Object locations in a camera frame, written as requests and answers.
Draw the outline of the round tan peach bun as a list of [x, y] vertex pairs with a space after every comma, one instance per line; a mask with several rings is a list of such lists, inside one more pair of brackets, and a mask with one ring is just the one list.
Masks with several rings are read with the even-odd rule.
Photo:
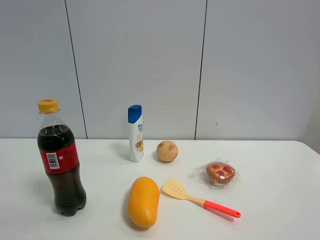
[[170, 163], [176, 159], [179, 150], [177, 145], [170, 140], [160, 142], [156, 148], [156, 156], [159, 160]]

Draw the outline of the white blue shampoo bottle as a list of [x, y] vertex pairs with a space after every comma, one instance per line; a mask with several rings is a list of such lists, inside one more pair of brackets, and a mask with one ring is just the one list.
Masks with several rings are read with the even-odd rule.
[[140, 162], [144, 157], [143, 111], [139, 104], [128, 108], [129, 152], [132, 162]]

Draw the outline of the yellow mango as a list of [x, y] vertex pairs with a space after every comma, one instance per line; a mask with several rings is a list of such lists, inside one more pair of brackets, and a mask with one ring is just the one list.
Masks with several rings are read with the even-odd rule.
[[131, 221], [140, 228], [150, 228], [157, 221], [160, 190], [149, 177], [137, 178], [129, 191], [127, 211]]

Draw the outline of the wrapped fruit muffin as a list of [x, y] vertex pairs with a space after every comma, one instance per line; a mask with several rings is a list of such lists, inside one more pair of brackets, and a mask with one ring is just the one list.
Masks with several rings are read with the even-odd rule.
[[223, 157], [194, 168], [189, 176], [216, 189], [223, 189], [241, 181], [239, 172]]

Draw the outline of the cola bottle yellow cap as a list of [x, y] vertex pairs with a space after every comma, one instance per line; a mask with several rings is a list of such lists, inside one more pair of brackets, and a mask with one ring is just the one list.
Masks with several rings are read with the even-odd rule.
[[59, 116], [55, 99], [38, 102], [43, 122], [37, 135], [37, 146], [44, 170], [51, 182], [56, 209], [67, 217], [82, 210], [87, 202], [80, 178], [80, 161], [72, 130]]

